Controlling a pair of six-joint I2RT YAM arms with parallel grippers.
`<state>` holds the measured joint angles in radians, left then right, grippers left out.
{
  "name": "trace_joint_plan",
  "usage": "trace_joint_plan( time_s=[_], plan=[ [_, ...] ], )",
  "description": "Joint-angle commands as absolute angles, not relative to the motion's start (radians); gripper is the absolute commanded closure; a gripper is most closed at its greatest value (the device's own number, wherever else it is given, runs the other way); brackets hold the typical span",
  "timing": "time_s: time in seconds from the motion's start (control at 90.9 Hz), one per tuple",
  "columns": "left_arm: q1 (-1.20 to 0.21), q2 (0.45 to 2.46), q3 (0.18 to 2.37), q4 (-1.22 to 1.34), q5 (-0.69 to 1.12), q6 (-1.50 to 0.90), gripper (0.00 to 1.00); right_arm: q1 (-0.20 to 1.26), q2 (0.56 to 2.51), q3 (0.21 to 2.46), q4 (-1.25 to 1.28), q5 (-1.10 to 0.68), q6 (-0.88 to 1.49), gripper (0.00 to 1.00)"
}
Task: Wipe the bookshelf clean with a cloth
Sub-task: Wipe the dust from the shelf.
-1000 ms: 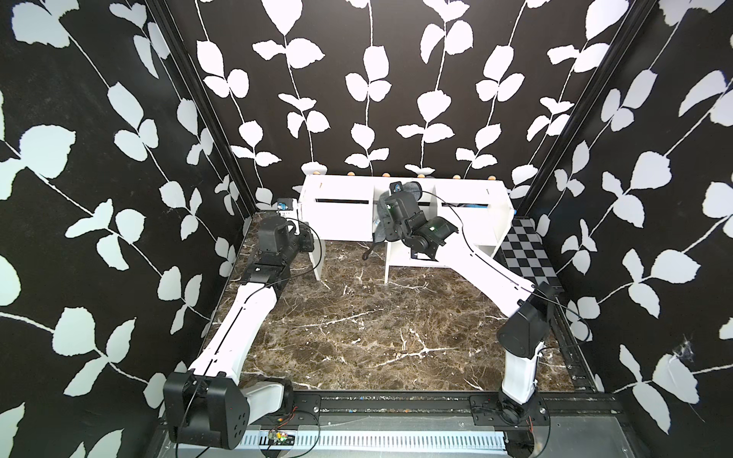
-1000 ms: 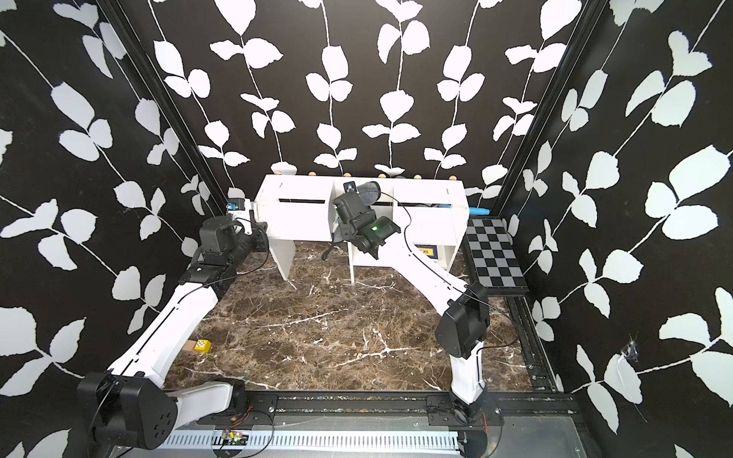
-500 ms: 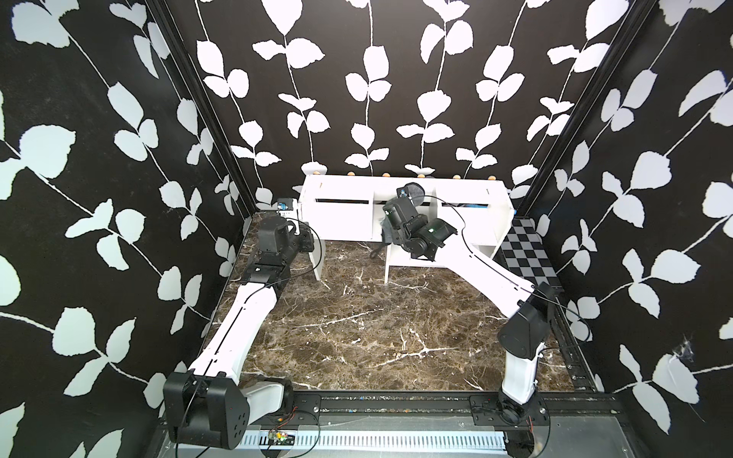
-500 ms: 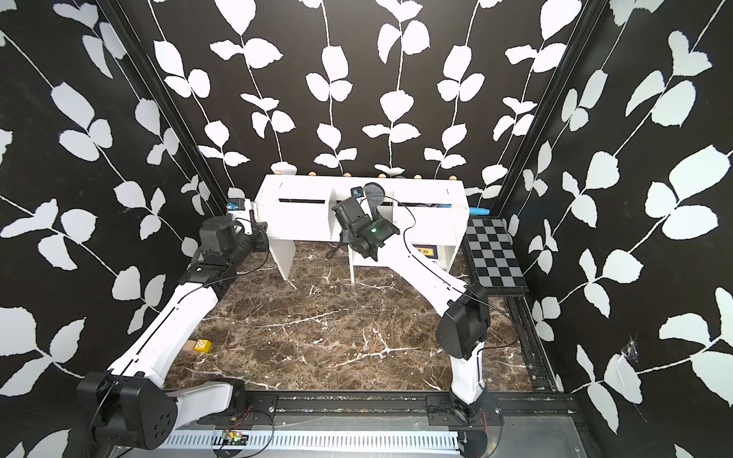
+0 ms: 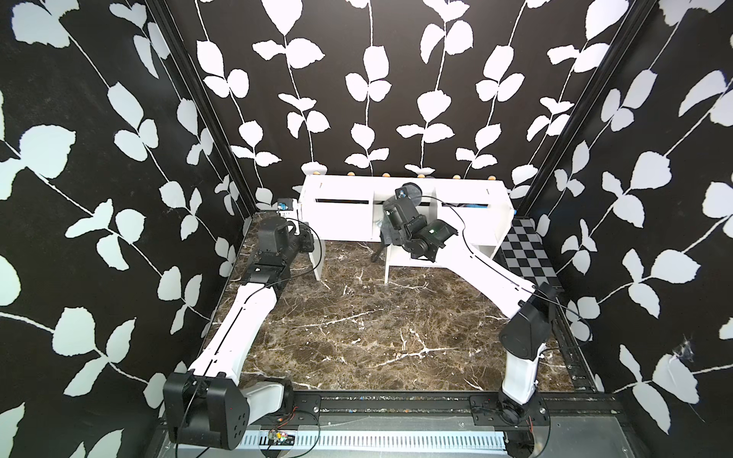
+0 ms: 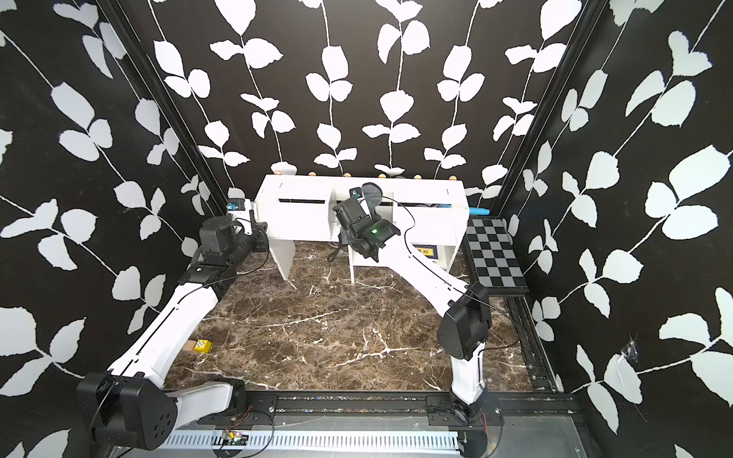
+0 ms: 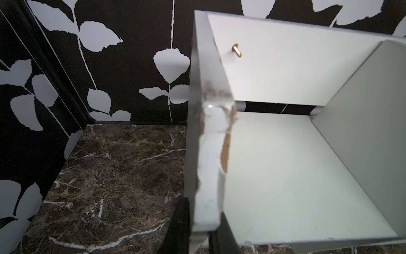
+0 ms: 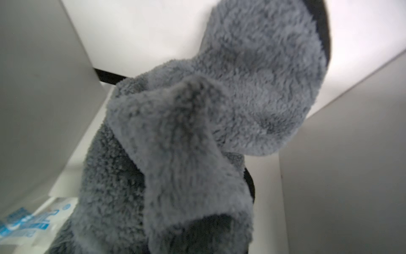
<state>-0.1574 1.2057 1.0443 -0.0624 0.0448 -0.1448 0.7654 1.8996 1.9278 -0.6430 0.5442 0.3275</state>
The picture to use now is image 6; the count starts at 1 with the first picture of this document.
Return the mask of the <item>grey microfibre cloth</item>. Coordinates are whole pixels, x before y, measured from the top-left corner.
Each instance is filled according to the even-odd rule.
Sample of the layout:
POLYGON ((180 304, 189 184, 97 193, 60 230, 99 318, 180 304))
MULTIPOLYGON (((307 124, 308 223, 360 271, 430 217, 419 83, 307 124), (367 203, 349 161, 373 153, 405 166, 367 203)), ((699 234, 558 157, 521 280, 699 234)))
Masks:
POLYGON ((361 189, 362 197, 364 202, 366 202, 366 207, 370 212, 375 211, 383 200, 384 195, 382 189, 374 182, 364 183, 361 186, 361 189))

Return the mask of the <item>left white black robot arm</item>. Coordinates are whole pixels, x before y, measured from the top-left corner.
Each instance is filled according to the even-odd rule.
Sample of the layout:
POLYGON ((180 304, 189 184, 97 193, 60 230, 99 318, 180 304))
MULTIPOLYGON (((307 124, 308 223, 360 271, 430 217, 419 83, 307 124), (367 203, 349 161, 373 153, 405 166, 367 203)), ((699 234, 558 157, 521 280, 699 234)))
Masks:
POLYGON ((193 331, 244 277, 241 264, 267 252, 266 226, 248 198, 231 198, 226 213, 207 219, 200 247, 168 304, 105 371, 77 387, 89 447, 155 450, 173 431, 202 419, 237 423, 249 408, 244 383, 233 379, 168 391, 165 379, 193 331))

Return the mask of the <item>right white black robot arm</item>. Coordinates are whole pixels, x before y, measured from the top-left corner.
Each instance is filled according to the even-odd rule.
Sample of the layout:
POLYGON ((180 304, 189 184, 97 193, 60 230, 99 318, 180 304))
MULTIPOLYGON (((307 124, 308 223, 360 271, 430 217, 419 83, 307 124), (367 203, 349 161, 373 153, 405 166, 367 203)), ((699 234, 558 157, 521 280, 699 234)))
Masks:
POLYGON ((378 215, 383 198, 381 188, 367 182, 332 207, 341 226, 339 244, 399 274, 436 310, 441 317, 437 341, 452 361, 452 409, 469 423, 489 399, 483 373, 492 326, 488 289, 459 280, 422 254, 407 240, 406 230, 378 215))

